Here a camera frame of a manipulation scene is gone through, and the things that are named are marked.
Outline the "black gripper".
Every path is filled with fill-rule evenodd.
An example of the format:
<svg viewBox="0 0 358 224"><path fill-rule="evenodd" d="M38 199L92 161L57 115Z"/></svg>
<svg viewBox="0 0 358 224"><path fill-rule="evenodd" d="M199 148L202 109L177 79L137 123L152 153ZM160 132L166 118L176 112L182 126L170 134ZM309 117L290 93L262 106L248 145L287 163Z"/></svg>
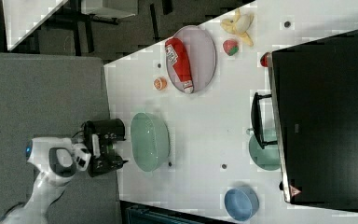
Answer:
<svg viewBox="0 0 358 224"><path fill-rule="evenodd" d="M91 153L88 173L91 177L121 169L123 160L114 146L125 141L125 125L121 119L89 120L83 124L84 143Z"/></svg>

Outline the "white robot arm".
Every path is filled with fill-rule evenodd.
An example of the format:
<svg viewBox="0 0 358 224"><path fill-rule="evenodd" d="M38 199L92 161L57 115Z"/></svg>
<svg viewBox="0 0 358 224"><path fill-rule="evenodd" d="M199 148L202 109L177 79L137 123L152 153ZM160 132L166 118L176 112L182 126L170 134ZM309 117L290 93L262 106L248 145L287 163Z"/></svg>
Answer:
<svg viewBox="0 0 358 224"><path fill-rule="evenodd" d="M32 194L25 203L9 208L0 224L48 224L49 207L57 202L78 172L91 177L121 169L126 161L113 145L125 139L121 119L89 120L72 137L33 138L25 149L28 163L37 169Z"/></svg>

